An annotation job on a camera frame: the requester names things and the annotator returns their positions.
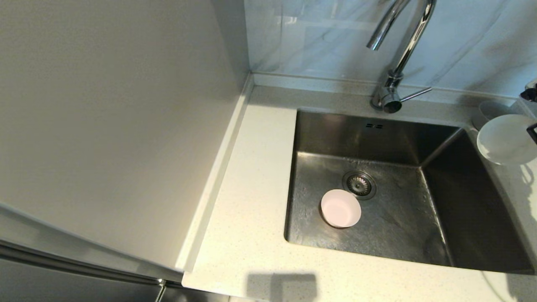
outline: faucet spout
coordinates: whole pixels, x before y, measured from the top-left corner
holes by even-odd
[[[407,6],[410,0],[395,0],[390,6],[389,10],[386,12],[382,21],[377,26],[375,32],[371,36],[367,47],[376,51],[380,48],[380,45],[384,41],[386,34],[390,30],[392,24],[395,22],[401,11]],[[414,33],[410,37],[407,45],[404,48],[404,51],[401,55],[401,58],[397,61],[397,65],[388,71],[387,78],[382,86],[377,88],[375,96],[371,100],[371,105],[373,108],[378,110],[384,110],[384,112],[394,113],[399,111],[401,108],[401,100],[397,93],[397,87],[403,79],[403,69],[407,65],[410,56],[414,52],[419,39],[422,37],[429,20],[433,14],[434,7],[436,5],[436,0],[425,0],[423,5],[422,17],[418,21]]]
[[[386,37],[386,34],[388,31],[390,31],[390,28],[392,24],[394,23],[395,19],[399,16],[401,11],[407,7],[407,4],[410,2],[410,0],[396,0],[389,10],[384,15],[384,18],[380,21],[378,26],[376,27],[375,32],[371,36],[371,39],[369,40],[369,43],[367,43],[367,48],[370,48],[374,51],[379,50],[380,45],[384,41],[384,38]]]

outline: white wall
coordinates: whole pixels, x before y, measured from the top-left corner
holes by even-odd
[[[242,0],[3,1],[0,203],[173,268],[245,35]]]
[[[377,52],[366,44],[393,1],[244,2],[253,71],[378,81],[423,0]],[[535,0],[438,0],[402,83],[517,96],[537,76],[536,12]]]

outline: faucet handle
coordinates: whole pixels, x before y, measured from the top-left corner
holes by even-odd
[[[428,87],[428,88],[425,88],[425,89],[420,90],[420,91],[418,91],[418,92],[415,92],[415,93],[413,93],[413,94],[411,94],[411,95],[405,96],[404,98],[401,99],[401,103],[403,103],[403,102],[406,101],[406,100],[410,100],[411,98],[415,98],[415,97],[417,97],[417,96],[420,96],[420,95],[422,95],[422,94],[426,94],[427,92],[429,92],[429,91],[431,91],[431,90],[433,90],[433,88],[432,88],[432,87]]]

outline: refrigerator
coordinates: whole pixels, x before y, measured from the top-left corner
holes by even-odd
[[[0,301],[227,302],[229,296],[0,241]]]
[[[0,302],[223,302],[182,273],[67,234],[0,206]]]

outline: white bowl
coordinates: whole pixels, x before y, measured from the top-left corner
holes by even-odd
[[[329,225],[340,228],[355,225],[362,216],[362,208],[354,195],[340,189],[324,194],[321,212]]]
[[[477,148],[497,164],[524,164],[537,157],[537,146],[526,128],[535,121],[519,114],[497,117],[477,135]]]

